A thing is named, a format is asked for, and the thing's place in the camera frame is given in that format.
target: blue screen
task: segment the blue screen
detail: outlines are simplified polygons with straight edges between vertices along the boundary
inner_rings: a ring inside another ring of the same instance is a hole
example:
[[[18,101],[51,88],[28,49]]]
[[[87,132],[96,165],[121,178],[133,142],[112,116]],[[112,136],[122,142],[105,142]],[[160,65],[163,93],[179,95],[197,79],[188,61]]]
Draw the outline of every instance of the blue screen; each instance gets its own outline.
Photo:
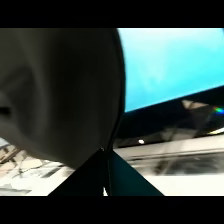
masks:
[[[224,85],[221,28],[120,28],[131,111]]]

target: computer monitor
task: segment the computer monitor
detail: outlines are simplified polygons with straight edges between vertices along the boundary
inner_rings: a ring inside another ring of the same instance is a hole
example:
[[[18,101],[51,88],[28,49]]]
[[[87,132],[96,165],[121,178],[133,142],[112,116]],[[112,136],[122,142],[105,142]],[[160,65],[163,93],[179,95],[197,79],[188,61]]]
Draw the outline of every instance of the computer monitor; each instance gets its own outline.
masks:
[[[132,111],[224,85],[222,28],[120,28]]]

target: monitor screen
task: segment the monitor screen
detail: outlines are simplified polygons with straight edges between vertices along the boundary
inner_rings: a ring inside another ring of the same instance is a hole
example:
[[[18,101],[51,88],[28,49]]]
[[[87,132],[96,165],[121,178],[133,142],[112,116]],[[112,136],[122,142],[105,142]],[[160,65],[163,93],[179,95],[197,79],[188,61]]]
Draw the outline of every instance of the monitor screen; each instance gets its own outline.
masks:
[[[224,85],[221,28],[120,28],[132,111]]]

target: cyan screen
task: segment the cyan screen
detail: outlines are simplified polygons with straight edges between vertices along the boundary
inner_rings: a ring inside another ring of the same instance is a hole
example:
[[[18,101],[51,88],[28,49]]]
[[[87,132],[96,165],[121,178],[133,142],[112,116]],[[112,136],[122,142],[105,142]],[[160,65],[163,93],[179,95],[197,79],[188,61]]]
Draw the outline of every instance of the cyan screen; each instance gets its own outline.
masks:
[[[126,109],[224,85],[221,28],[120,28]]]

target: dark teal triangle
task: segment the dark teal triangle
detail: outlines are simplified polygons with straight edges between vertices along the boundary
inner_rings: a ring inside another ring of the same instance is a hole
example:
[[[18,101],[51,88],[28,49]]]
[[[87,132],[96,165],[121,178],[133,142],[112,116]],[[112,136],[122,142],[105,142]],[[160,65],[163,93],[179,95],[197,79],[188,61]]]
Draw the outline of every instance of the dark teal triangle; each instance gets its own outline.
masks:
[[[114,151],[108,157],[108,176],[106,191],[111,196],[163,196]]]

